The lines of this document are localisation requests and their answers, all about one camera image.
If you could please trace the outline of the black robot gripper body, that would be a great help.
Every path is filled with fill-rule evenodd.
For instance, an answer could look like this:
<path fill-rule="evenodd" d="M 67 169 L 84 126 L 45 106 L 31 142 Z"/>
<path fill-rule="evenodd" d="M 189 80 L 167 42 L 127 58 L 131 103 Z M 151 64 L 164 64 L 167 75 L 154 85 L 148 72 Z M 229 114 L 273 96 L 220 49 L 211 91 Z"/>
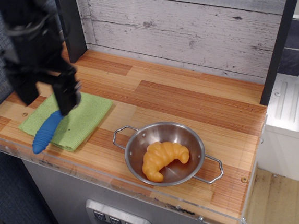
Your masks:
<path fill-rule="evenodd" d="M 49 85 L 75 80 L 76 70 L 61 56 L 62 43 L 56 22 L 44 18 L 26 25 L 4 25 L 13 47 L 0 51 L 7 74 L 27 74 L 35 82 Z"/>

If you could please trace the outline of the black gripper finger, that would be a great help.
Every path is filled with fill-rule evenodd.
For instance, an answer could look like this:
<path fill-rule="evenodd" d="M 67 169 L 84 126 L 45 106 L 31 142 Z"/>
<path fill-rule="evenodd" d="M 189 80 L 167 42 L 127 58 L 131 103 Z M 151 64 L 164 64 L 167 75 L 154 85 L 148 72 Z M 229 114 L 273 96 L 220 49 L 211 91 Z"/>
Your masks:
<path fill-rule="evenodd" d="M 8 81 L 14 91 L 26 105 L 30 105 L 39 96 L 37 87 L 32 78 L 27 74 L 7 74 Z"/>
<path fill-rule="evenodd" d="M 64 84 L 54 84 L 53 92 L 62 116 L 66 116 L 81 101 L 81 85 L 79 81 L 72 80 Z"/>

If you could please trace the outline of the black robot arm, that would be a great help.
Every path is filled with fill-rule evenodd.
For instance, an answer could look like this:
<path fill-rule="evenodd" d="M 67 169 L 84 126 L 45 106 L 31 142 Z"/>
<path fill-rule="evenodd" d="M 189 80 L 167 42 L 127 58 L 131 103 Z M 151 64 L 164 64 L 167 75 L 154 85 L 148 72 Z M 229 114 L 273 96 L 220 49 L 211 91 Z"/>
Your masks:
<path fill-rule="evenodd" d="M 45 7 L 47 0 L 0 0 L 4 33 L 13 48 L 2 50 L 0 58 L 8 81 L 19 98 L 31 104 L 38 96 L 36 84 L 53 88 L 61 115 L 79 104 L 76 70 L 62 57 L 55 13 Z"/>

